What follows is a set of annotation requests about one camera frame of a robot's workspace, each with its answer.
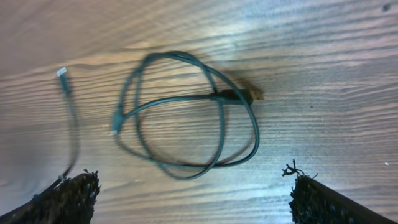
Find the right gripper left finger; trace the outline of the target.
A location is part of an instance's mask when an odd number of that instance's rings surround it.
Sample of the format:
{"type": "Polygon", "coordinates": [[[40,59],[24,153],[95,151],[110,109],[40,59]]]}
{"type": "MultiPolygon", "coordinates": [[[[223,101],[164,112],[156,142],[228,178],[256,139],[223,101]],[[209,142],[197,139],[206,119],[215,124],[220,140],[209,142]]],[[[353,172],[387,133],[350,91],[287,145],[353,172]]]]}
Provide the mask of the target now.
{"type": "Polygon", "coordinates": [[[1,215],[1,224],[90,224],[100,190],[98,173],[84,170],[1,215]]]}

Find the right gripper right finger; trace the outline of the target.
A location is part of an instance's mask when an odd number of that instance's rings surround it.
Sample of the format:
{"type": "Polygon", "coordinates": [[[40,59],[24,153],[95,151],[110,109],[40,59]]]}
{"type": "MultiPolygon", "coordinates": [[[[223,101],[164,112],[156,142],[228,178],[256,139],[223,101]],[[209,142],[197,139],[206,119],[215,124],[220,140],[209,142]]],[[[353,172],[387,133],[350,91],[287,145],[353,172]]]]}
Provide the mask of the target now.
{"type": "Polygon", "coordinates": [[[316,181],[292,163],[286,165],[282,176],[296,176],[289,202],[295,224],[397,224],[316,181]]]}

